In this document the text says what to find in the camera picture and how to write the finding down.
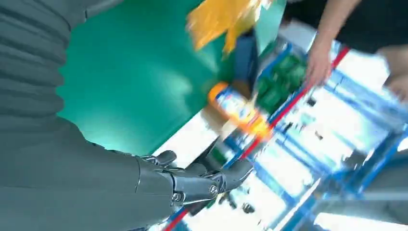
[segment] robotic arm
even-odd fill
[[[176,205],[238,187],[246,160],[227,171],[169,167],[172,152],[119,154],[87,142],[56,114],[71,29],[118,0],[0,2],[0,230],[128,231]]]

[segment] green table surface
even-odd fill
[[[60,115],[107,149],[151,154],[206,105],[214,84],[232,78],[224,36],[192,47],[186,15],[200,2],[127,0],[77,27],[61,69]],[[284,5],[262,10],[260,50],[276,37]]]

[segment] black shirt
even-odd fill
[[[289,3],[285,17],[319,26],[327,0]],[[363,52],[375,53],[390,45],[408,44],[408,1],[363,0],[348,17],[337,40]]]

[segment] gray sleeve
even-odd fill
[[[138,188],[146,163],[56,115],[71,30],[117,2],[0,2],[0,230],[125,231],[171,214],[166,179]]]

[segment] orange bottle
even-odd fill
[[[225,118],[231,119],[243,131],[263,139],[271,137],[267,120],[227,83],[216,84],[210,90],[208,99]]]

